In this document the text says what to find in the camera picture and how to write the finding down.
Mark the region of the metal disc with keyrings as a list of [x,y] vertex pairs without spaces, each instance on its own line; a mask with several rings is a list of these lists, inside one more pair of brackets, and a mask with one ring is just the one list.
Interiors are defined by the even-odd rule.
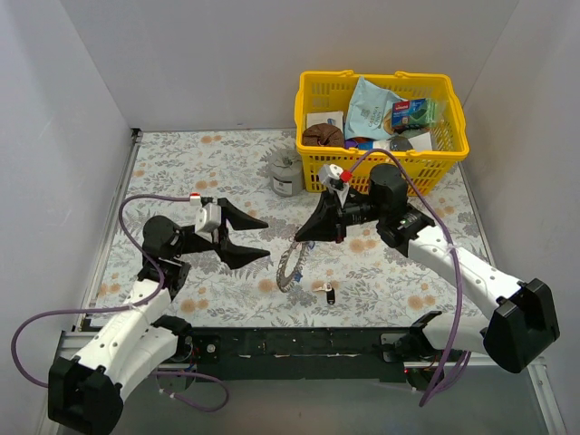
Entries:
[[315,242],[292,241],[280,256],[275,274],[275,283],[282,293],[288,293],[295,286],[295,274],[303,273],[307,258],[314,250]]

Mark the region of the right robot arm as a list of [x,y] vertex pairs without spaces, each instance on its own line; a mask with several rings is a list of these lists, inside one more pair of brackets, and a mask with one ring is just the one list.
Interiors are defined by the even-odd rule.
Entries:
[[349,173],[334,164],[322,166],[318,177],[326,189],[295,241],[340,243],[348,227],[373,222],[388,247],[454,285],[485,317],[456,322],[451,314],[430,312],[391,344],[391,352],[427,361],[452,339],[455,350],[486,354],[519,373],[559,338],[549,286],[537,278],[524,282],[454,247],[442,227],[409,202],[398,168],[375,166],[366,193],[351,188]]

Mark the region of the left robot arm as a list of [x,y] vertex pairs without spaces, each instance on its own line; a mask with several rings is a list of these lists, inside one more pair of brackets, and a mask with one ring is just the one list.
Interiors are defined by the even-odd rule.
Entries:
[[165,310],[185,284],[190,265],[186,254],[214,252],[236,270],[268,251],[237,246],[229,229],[253,230],[268,224],[236,208],[225,198],[186,201],[195,209],[190,226],[164,216],[151,217],[142,229],[142,268],[122,310],[73,357],[58,357],[48,376],[47,414],[51,421],[83,434],[109,434],[119,421],[124,402],[135,388],[169,360],[193,363],[200,345],[185,320]]

